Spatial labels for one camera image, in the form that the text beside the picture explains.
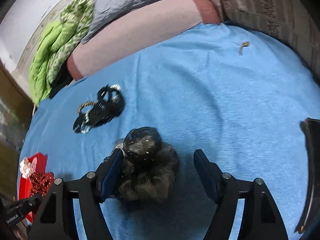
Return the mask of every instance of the wall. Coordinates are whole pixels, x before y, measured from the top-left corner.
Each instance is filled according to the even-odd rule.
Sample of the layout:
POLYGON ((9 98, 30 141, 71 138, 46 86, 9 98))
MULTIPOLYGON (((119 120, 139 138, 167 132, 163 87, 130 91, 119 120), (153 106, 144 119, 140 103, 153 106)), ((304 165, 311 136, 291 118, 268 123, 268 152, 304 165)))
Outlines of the wall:
MULTIPOLYGON (((60 0, 16 0, 0 24, 0 59, 12 73, 32 34, 60 0)), ((26 91, 27 81, 16 79, 26 91)))

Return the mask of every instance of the green blanket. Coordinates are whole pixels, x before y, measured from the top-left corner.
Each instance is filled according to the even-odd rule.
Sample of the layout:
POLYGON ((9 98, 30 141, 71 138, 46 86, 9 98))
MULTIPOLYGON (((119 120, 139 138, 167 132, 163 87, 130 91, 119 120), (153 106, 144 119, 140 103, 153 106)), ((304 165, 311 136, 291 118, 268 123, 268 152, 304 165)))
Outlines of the green blanket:
POLYGON ((29 69, 29 90, 35 105, 49 96, 61 65, 88 33, 93 9, 92 0, 74 0, 61 12, 59 21, 44 28, 29 69))

